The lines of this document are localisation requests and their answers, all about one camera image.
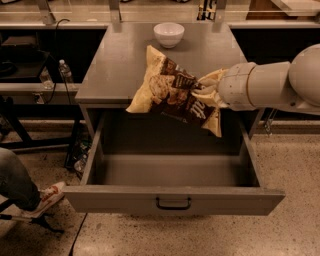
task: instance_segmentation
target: sneaker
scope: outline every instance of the sneaker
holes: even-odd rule
[[[22,211],[21,216],[26,218],[38,218],[40,217],[49,207],[57,203],[63,198],[62,188],[66,185],[64,181],[58,182],[51,185],[44,191],[41,197],[41,201],[37,208],[33,211]]]

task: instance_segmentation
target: open drawer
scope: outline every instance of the open drawer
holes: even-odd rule
[[[238,114],[223,137],[155,114],[106,109],[79,186],[64,193],[78,212],[268,215],[284,198],[261,186]]]

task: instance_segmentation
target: gray robot arm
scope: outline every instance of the gray robot arm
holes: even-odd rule
[[[320,115],[320,44],[292,63],[237,64],[221,79],[218,92],[235,111],[274,108]]]

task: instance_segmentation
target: cabinet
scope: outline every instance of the cabinet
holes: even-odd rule
[[[64,189],[67,199],[79,212],[269,214],[284,192],[263,186],[250,143],[263,110],[223,110],[222,138],[125,111],[142,83],[148,44],[197,77],[246,61],[226,24],[184,24],[184,39],[170,50],[153,39],[154,25],[108,27],[76,96],[93,144],[80,185]]]

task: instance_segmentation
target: white bowl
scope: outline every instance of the white bowl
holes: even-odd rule
[[[177,23],[160,23],[153,28],[158,42],[165,48],[175,47],[182,39],[184,27]]]

